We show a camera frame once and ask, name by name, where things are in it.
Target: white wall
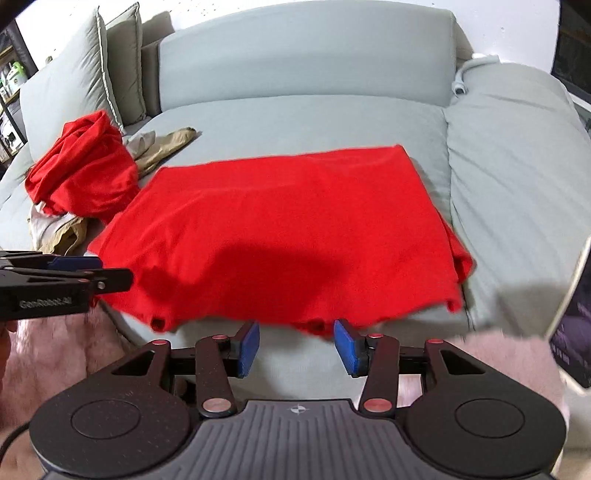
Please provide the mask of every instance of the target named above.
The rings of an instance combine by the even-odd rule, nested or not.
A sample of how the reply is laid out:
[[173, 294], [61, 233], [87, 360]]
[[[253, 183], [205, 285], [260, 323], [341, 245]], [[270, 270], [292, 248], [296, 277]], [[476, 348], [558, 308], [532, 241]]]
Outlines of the white wall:
[[[209, 18], [292, 0], [140, 0], [144, 21], [163, 11], [176, 30]], [[22, 35], [38, 66], [56, 56], [82, 18], [96, 5], [105, 19], [117, 16], [132, 0], [37, 0], [18, 18]], [[407, 0], [447, 8], [477, 53], [500, 55], [549, 72], [560, 13], [559, 0]]]

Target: folded red fabric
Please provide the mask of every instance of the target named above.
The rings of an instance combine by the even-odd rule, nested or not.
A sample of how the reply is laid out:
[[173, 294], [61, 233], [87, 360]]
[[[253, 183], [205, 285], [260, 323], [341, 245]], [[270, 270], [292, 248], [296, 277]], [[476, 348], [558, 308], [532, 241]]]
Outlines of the folded red fabric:
[[324, 335], [456, 311], [472, 268], [400, 146], [162, 168], [89, 249], [132, 270], [104, 298], [156, 331], [213, 315]]
[[66, 212], [104, 223], [138, 194], [138, 169], [111, 125], [98, 111], [64, 125], [61, 137], [29, 171], [25, 189], [48, 215]]

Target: black cable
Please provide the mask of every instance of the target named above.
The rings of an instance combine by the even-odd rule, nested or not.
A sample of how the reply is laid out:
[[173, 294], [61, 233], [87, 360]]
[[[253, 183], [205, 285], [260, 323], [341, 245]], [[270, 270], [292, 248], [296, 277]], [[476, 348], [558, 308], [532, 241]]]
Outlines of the black cable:
[[10, 433], [10, 435], [8, 435], [8, 437], [6, 437], [6, 440], [4, 440], [2, 442], [2, 445], [0, 446], [0, 465], [2, 465], [2, 460], [4, 460], [4, 457], [6, 456], [6, 452], [8, 451], [8, 449], [10, 448], [12, 443], [17, 438], [19, 438], [23, 433], [25, 433], [28, 429], [29, 429], [29, 422], [23, 423], [19, 427], [15, 428]]

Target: human hand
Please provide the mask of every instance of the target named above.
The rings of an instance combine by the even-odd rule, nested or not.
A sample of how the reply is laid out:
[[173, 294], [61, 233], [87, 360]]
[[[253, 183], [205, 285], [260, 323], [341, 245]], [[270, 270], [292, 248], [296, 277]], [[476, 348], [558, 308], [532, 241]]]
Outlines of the human hand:
[[0, 323], [0, 392], [2, 391], [2, 379], [6, 372], [6, 363], [10, 355], [10, 335], [8, 332], [16, 332], [16, 321]]

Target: red fabric corner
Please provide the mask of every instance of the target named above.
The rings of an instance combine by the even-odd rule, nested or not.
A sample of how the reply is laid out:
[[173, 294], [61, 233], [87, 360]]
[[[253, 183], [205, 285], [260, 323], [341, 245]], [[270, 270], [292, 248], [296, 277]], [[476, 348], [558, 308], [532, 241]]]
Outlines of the red fabric corner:
[[64, 125], [61, 137], [25, 179], [33, 203], [48, 215], [66, 212], [108, 223], [139, 192], [138, 170], [106, 112]]
[[162, 168], [89, 248], [134, 273], [105, 300], [160, 332], [456, 311], [473, 264], [400, 146]]

